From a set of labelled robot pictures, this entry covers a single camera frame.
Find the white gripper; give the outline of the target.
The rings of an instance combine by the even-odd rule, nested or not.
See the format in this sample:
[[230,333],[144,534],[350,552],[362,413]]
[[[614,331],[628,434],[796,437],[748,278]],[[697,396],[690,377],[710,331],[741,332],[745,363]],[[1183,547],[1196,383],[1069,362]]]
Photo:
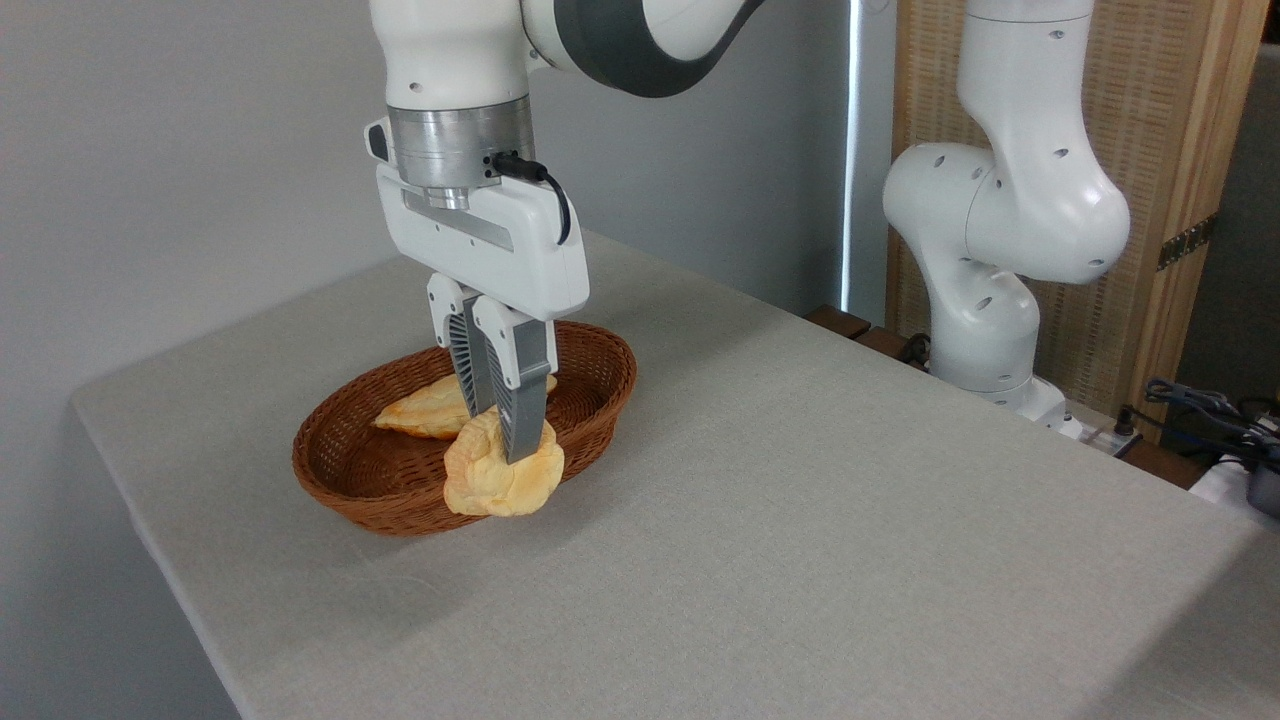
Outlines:
[[387,164],[376,179],[397,249],[436,270],[428,282],[431,322],[468,415],[495,404],[506,462],[525,460],[540,443],[548,377],[558,370],[547,320],[577,311],[590,295],[579,223],[562,241],[558,196],[521,179],[474,190],[466,210],[431,206]]

